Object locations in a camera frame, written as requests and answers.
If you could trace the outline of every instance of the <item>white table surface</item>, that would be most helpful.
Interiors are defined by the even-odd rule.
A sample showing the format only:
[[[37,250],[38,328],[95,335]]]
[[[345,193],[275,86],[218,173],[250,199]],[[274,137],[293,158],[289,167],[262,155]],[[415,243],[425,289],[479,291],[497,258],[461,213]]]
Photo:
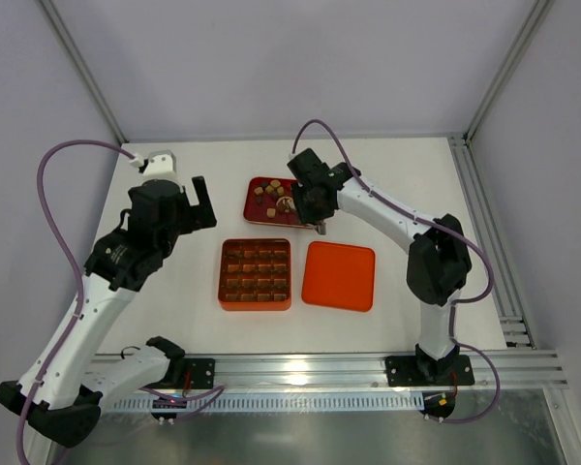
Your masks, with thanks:
[[[364,176],[395,199],[441,217],[458,217],[465,234],[474,231],[445,138],[348,139],[343,141]],[[305,140],[330,166],[341,161],[330,140]],[[100,353],[117,353],[162,335],[188,353],[351,353],[410,351],[419,336],[419,303],[405,282],[407,256],[380,232],[344,212],[327,220],[327,236],[310,230],[252,225],[243,219],[250,179],[291,178],[286,167],[289,140],[125,144],[147,155],[170,149],[190,202],[196,202],[191,177],[203,175],[218,219],[214,229],[179,237],[172,255],[148,278],[135,301],[117,319]],[[121,158],[111,181],[97,238],[116,227],[129,207],[127,191],[141,183]],[[285,312],[227,312],[217,300],[221,246],[227,238],[285,237],[292,251],[292,306]],[[372,310],[357,313],[307,305],[301,285],[308,245],[315,240],[370,247],[377,255]],[[473,270],[463,296],[485,286],[481,261],[472,253]],[[495,302],[461,305],[457,336],[481,349],[504,349]]]

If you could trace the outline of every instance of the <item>red tray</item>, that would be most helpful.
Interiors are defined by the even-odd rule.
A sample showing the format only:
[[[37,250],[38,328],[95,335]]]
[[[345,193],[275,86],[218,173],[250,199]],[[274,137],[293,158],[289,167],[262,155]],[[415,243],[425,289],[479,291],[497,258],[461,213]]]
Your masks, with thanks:
[[[274,198],[267,193],[257,195],[255,190],[259,187],[266,189],[272,181],[280,181],[281,187],[284,189],[284,194],[279,198]],[[299,223],[299,217],[294,209],[288,208],[288,212],[278,210],[279,202],[291,201],[292,193],[291,185],[295,184],[295,179],[283,179],[280,177],[255,177],[248,185],[248,194],[245,199],[245,207],[243,209],[243,217],[250,223],[257,223],[261,225],[275,225],[275,226],[290,226],[293,228],[310,228],[309,226]],[[261,197],[261,202],[258,203],[258,197]],[[267,210],[274,208],[276,210],[275,217],[269,218]]]
[[[229,311],[291,307],[291,244],[286,239],[227,239],[218,298]]]

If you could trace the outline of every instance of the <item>metal frame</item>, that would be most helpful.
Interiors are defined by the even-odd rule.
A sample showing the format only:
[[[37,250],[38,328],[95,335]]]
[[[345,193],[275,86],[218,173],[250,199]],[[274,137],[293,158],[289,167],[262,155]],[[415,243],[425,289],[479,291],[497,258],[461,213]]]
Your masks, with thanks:
[[[127,141],[99,85],[91,74],[74,39],[58,13],[53,0],[36,0],[60,44],[74,64],[82,83],[96,103],[108,127],[120,143]],[[566,376],[554,351],[534,349],[533,328],[524,314],[524,300],[519,292],[508,259],[503,235],[491,208],[490,198],[485,191],[481,174],[474,160],[471,142],[495,105],[500,93],[507,85],[539,25],[549,12],[554,0],[536,0],[499,70],[491,81],[470,126],[465,133],[446,135],[456,169],[458,170],[465,198],[472,215],[479,245],[489,254],[496,265],[497,283],[495,298],[500,311],[506,343],[506,351],[491,351],[487,355],[495,362],[505,389],[543,388],[551,411],[560,444],[568,463],[581,464],[581,437],[577,415],[573,413]],[[344,135],[357,137],[385,137],[392,135]],[[410,135],[427,137],[434,135]],[[227,393],[248,398],[255,394],[276,392],[302,392],[319,394],[337,392],[347,396],[382,396],[391,393],[384,374],[384,358],[391,354],[327,354],[327,355],[219,355],[194,356],[215,357],[217,360],[216,383],[228,387]],[[461,389],[492,390],[495,382],[492,372],[476,354],[471,354],[472,366],[477,379],[473,387]],[[103,370],[119,359],[119,355],[98,355],[90,369]],[[411,394],[421,387],[407,389]],[[29,452],[46,456],[48,441],[30,435]]]
[[[466,354],[470,356],[476,384],[460,387],[460,390],[493,390],[495,380],[486,362],[478,354]],[[391,355],[253,354],[190,355],[190,358],[215,358],[215,384],[226,386],[227,392],[288,392],[289,389],[293,392],[392,392],[392,388],[387,386],[384,362]],[[566,375],[555,351],[511,349],[487,351],[486,355],[499,370],[503,389],[567,388]],[[120,355],[97,355],[89,370],[104,371],[119,359]],[[397,390],[439,388],[405,387]]]
[[[62,20],[62,17],[58,13],[58,9],[54,5],[52,0],[36,0],[39,8],[44,13],[49,26],[51,27],[52,31],[56,35],[56,39],[63,47],[67,56],[70,58],[72,64],[76,69],[76,73],[81,78],[84,87],[90,94],[93,102],[96,104],[97,109],[99,110],[100,114],[106,121],[107,125],[109,126],[110,130],[114,133],[114,137],[118,141],[118,143],[125,143],[127,139],[125,135],[120,129],[118,121],[114,116],[111,108],[107,104],[106,98],[102,93],[97,81],[93,77],[88,65],[84,61],[79,49],[77,48],[76,42],[74,41],[73,37],[71,37],[71,33],[65,22]]]
[[[207,399],[197,399],[181,407],[168,408],[156,402],[153,394],[137,393],[114,404],[109,414],[166,414],[190,413],[206,406]],[[320,390],[318,392],[233,392],[206,406],[207,414],[289,414],[331,412],[400,412],[424,410],[421,392],[382,391],[345,392]]]
[[[495,105],[497,98],[500,96],[502,90],[504,90],[504,87],[512,77],[514,70],[521,62],[521,59],[525,55],[528,46],[540,27],[540,24],[542,24],[542,21],[551,10],[553,3],[555,3],[555,0],[535,0],[534,6],[530,9],[525,21],[521,25],[521,28],[514,38],[514,42],[505,55],[504,61],[493,77],[488,90],[482,98],[482,102],[475,111],[472,122],[465,133],[465,140],[469,141],[474,138],[478,128],[484,121],[484,118]]]

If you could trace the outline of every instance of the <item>white connector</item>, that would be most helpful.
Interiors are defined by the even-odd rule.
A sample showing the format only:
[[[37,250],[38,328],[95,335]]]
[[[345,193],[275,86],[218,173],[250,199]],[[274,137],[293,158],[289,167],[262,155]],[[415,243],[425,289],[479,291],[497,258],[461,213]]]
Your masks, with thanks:
[[[144,166],[145,161],[146,159],[144,158],[144,156],[136,152],[134,153],[134,158],[129,161],[129,164],[135,169],[139,169]]]
[[[144,181],[151,179],[164,179],[172,181],[179,186],[181,183],[176,174],[176,159],[170,150],[153,152],[148,155],[148,164],[142,173]]]

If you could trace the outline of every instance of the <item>cable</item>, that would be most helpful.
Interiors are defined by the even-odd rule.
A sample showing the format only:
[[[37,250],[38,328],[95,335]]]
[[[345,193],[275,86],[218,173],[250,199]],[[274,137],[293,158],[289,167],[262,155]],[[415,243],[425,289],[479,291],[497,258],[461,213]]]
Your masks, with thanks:
[[[187,397],[187,392],[190,390],[190,381],[192,379],[192,372],[188,371],[187,372],[187,376],[185,377],[185,384],[183,385],[183,392],[181,392],[181,394],[183,395],[183,397]]]
[[[220,395],[222,395],[222,393],[224,392],[224,389],[225,389],[224,386],[217,386],[217,387],[211,389],[210,391],[206,392],[205,394],[199,395],[198,398],[202,398],[204,396],[210,395],[213,392],[216,392],[216,394],[213,397],[211,397],[209,400],[207,400],[206,402],[204,402],[201,406],[199,406],[193,412],[189,412],[186,415],[184,415],[183,417],[176,418],[174,420],[174,422],[175,423],[178,423],[179,421],[185,421],[186,419],[192,419],[194,417],[197,417],[198,415],[200,415],[204,411],[204,409],[206,409],[208,406],[210,406],[213,402],[215,402],[218,399],[218,397]],[[146,392],[151,391],[150,393],[155,393],[155,395],[160,395],[161,394],[160,392],[156,392],[156,391],[154,391],[152,389],[143,388],[141,390],[146,390]],[[180,400],[183,400],[183,401],[185,401],[185,400],[196,400],[196,396],[190,397],[190,398],[187,398],[187,399],[186,398],[180,399],[180,398],[174,398],[174,397],[172,397],[172,398],[173,399],[176,399],[178,401],[180,401]],[[148,424],[144,424],[143,426],[140,426],[140,427],[136,428],[131,433],[127,433],[125,436],[123,436],[121,439],[119,439],[117,441],[108,441],[108,442],[100,442],[100,443],[90,443],[90,445],[91,446],[94,446],[94,447],[99,447],[99,448],[108,448],[108,447],[111,447],[111,446],[116,446],[117,444],[122,443],[126,439],[129,439],[132,436],[138,434],[141,430],[146,429],[146,428],[148,428],[150,426],[155,426],[157,424],[159,424],[159,423],[148,423]]]
[[[123,349],[120,351],[120,357],[121,357],[123,360],[125,359],[125,351],[126,351],[127,349],[136,349],[137,351],[139,351],[139,347],[138,347],[138,346],[127,346],[127,347],[123,348]]]
[[[142,387],[140,390],[144,391],[144,392],[148,392],[149,394],[153,394],[158,396],[160,399],[163,400],[167,400],[173,404],[181,404],[184,402],[191,402],[193,400],[198,400],[198,399],[202,399],[203,397],[208,397],[209,395],[211,395],[213,392],[216,392],[218,390],[224,390],[224,386],[215,386],[213,389],[208,390],[207,392],[203,392],[202,394],[196,394],[196,395],[192,395],[190,397],[174,397],[173,395],[169,395],[169,394],[164,394],[162,392],[159,392],[157,390],[148,388],[148,387]]]
[[[452,397],[456,397],[458,395],[458,380],[456,379],[456,372],[452,371],[452,383],[454,384],[454,393]]]
[[[444,423],[459,423],[460,424],[460,423],[467,423],[469,421],[475,421],[477,419],[481,419],[481,418],[485,417],[491,410],[493,410],[495,408],[495,406],[497,405],[497,402],[499,401],[501,388],[502,388],[502,385],[500,382],[500,377],[499,377],[499,374],[497,372],[497,368],[495,368],[495,365],[493,364],[493,362],[489,359],[489,357],[485,353],[483,353],[480,349],[477,349],[474,346],[470,346],[468,344],[463,344],[463,343],[458,342],[456,340],[456,338],[454,337],[454,321],[456,318],[456,306],[459,303],[479,302],[483,298],[485,298],[486,296],[491,294],[491,291],[493,290],[493,286],[495,285],[495,272],[493,271],[493,267],[491,266],[491,264],[488,260],[488,257],[486,256],[486,254],[484,253],[484,251],[482,249],[480,249],[477,245],[475,245],[473,242],[468,240],[462,234],[459,234],[458,232],[451,230],[450,228],[447,228],[445,226],[442,226],[438,223],[435,223],[433,221],[425,220],[423,218],[418,218],[413,213],[407,211],[405,208],[403,208],[403,207],[397,205],[396,203],[386,199],[385,197],[380,195],[378,192],[372,191],[370,189],[370,186],[368,186],[368,184],[366,184],[364,182],[364,180],[357,173],[357,170],[352,166],[351,159],[349,158],[349,155],[347,155],[347,151],[345,150],[345,147],[340,142],[340,139],[338,139],[338,137],[336,136],[336,133],[334,133],[333,129],[331,129],[329,127],[329,125],[327,123],[325,123],[324,121],[322,121],[320,119],[311,119],[308,122],[306,122],[301,127],[301,129],[297,133],[297,136],[294,139],[294,143],[292,145],[292,153],[295,153],[295,151],[297,149],[297,145],[299,144],[299,140],[301,139],[301,136],[303,135],[305,130],[308,129],[308,127],[310,127],[313,124],[318,124],[319,126],[321,126],[331,136],[331,139],[334,141],[334,143],[338,147],[338,150],[340,151],[342,158],[345,160],[345,163],[349,167],[349,171],[351,172],[352,177],[355,179],[355,181],[357,181],[357,183],[361,186],[361,188],[363,190],[365,190],[366,192],[369,192],[379,202],[388,206],[389,208],[396,211],[397,213],[400,213],[404,217],[406,217],[410,220],[413,220],[416,223],[419,223],[420,225],[428,226],[430,228],[435,228],[436,230],[439,230],[443,233],[447,233],[447,234],[451,235],[452,237],[460,240],[465,245],[467,245],[469,248],[471,248],[482,260],[482,263],[484,264],[484,268],[486,269],[486,275],[487,275],[487,280],[488,280],[488,282],[486,284],[486,289],[484,289],[484,291],[482,293],[480,293],[474,297],[457,298],[456,300],[453,300],[451,302],[450,315],[449,315],[449,318],[450,318],[449,337],[452,340],[452,342],[454,342],[454,344],[456,344],[464,349],[469,349],[471,351],[474,351],[479,356],[484,358],[484,360],[486,360],[488,365],[491,367],[491,370],[493,371],[493,375],[495,376],[495,396],[493,397],[493,400],[491,401],[489,406],[483,412],[481,412],[480,414],[478,414],[476,416],[473,416],[470,418],[463,418],[463,419],[439,419],[439,418],[434,418],[434,417],[432,417],[432,419],[435,419],[436,421],[444,422]]]
[[[32,387],[30,388],[30,391],[28,392],[26,400],[23,404],[23,408],[21,409],[21,414],[19,415],[19,420],[17,422],[17,431],[15,434],[15,448],[17,450],[17,458],[19,459],[19,462],[22,465],[30,465],[30,462],[28,462],[28,459],[26,458],[26,452],[23,448],[23,430],[26,424],[26,419],[28,417],[28,412],[30,411],[30,406],[32,404],[35,395],[37,394],[37,390],[39,390],[39,386],[43,382],[43,377],[46,374],[47,368],[56,357],[56,354],[58,354],[58,351],[67,340],[67,337],[69,337],[69,334],[71,334],[71,331],[73,330],[76,323],[79,321],[79,314],[81,313],[81,309],[84,304],[84,283],[81,278],[81,271],[79,269],[79,266],[77,265],[77,261],[76,258],[74,257],[74,254],[69,249],[69,246],[65,242],[65,239],[58,230],[58,226],[56,226],[56,222],[54,221],[53,216],[51,215],[51,211],[49,211],[49,206],[47,205],[46,198],[46,188],[44,186],[44,173],[46,172],[46,165],[49,159],[51,159],[51,157],[53,157],[57,152],[59,152],[63,148],[72,147],[75,145],[96,145],[98,147],[114,150],[122,155],[125,155],[129,159],[136,158],[132,153],[111,143],[103,142],[101,140],[77,139],[77,140],[68,140],[66,142],[62,142],[54,146],[44,155],[44,157],[41,159],[41,163],[39,164],[39,168],[37,170],[37,192],[39,194],[39,201],[41,202],[41,208],[46,217],[47,224],[49,225],[51,232],[54,234],[54,237],[58,241],[58,245],[60,245],[60,248],[65,254],[65,257],[67,257],[69,265],[71,266],[71,270],[74,274],[74,279],[76,280],[76,310],[73,316],[71,317],[71,320],[67,324],[67,327],[65,327],[65,330],[62,332],[54,346],[47,354],[46,359],[41,364],[41,368],[39,368],[37,376],[35,376],[35,381]],[[59,460],[62,460],[62,458],[64,458],[64,455],[61,454]]]

